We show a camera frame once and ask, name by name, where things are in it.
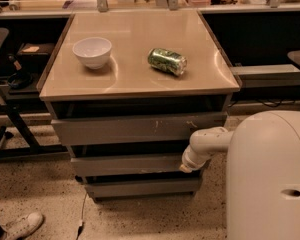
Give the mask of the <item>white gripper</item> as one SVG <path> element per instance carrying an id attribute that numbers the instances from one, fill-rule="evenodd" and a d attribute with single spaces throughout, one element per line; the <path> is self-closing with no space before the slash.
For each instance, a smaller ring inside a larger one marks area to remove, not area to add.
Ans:
<path id="1" fill-rule="evenodd" d="M 187 146 L 182 155 L 182 163 L 179 170 L 188 173 L 201 169 L 210 159 L 207 153 L 196 153 L 190 145 Z"/>

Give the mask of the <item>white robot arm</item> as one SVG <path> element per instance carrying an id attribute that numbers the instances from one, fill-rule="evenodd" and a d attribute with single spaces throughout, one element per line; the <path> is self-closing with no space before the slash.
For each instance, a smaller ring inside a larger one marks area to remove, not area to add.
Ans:
<path id="1" fill-rule="evenodd" d="M 254 114 L 235 130 L 194 132 L 180 170 L 227 154 L 227 240 L 300 240 L 300 111 Z"/>

